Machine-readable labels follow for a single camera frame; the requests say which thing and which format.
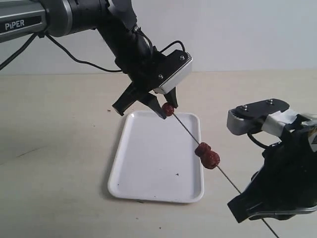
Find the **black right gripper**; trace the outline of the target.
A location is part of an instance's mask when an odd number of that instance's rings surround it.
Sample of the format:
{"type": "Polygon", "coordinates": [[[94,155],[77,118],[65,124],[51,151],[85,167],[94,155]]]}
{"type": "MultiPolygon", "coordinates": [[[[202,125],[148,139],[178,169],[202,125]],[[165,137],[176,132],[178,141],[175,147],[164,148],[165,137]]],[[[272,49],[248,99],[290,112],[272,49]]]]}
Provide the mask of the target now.
{"type": "Polygon", "coordinates": [[[227,203],[238,223],[288,220],[317,210],[317,130],[303,128],[263,152],[245,193],[227,203]]]}

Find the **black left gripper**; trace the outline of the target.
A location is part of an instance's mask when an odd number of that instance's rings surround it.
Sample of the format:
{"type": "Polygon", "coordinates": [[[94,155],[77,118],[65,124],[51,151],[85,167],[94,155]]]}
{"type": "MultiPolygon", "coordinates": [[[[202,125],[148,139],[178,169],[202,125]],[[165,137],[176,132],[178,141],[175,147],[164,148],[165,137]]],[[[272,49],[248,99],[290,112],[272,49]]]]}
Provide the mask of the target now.
{"type": "Polygon", "coordinates": [[[150,46],[144,38],[145,34],[140,30],[126,30],[123,26],[100,25],[98,32],[114,54],[116,65],[131,79],[130,85],[112,105],[115,111],[124,116],[124,112],[131,105],[142,99],[145,106],[161,119],[166,119],[166,114],[157,97],[150,91],[154,88],[154,73],[158,64],[167,55],[162,54],[156,47],[150,46]]]}

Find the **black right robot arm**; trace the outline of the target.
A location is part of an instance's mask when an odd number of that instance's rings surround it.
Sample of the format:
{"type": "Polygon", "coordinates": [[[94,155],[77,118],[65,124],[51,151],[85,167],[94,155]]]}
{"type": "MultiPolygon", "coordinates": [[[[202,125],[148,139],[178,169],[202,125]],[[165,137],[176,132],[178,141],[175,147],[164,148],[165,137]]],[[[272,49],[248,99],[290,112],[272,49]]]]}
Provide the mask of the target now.
{"type": "Polygon", "coordinates": [[[238,223],[288,220],[317,210],[317,127],[285,127],[280,142],[266,148],[264,164],[246,189],[228,202],[238,223]]]}

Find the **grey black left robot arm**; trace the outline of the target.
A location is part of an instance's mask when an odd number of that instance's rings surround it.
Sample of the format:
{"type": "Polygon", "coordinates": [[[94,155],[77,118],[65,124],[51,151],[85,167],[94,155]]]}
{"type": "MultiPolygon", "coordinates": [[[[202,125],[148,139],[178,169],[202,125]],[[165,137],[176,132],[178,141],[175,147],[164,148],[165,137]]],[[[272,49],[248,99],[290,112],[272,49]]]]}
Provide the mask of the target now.
{"type": "Polygon", "coordinates": [[[86,30],[97,30],[113,55],[117,71],[127,74],[130,85],[113,104],[122,115],[135,102],[141,102],[165,119],[178,103],[176,88],[165,92],[160,105],[156,92],[163,75],[157,72],[165,55],[152,44],[137,25],[129,0],[7,0],[0,4],[0,40],[28,36],[28,40],[1,63],[6,67],[37,37],[55,42],[58,37],[86,30]]]}

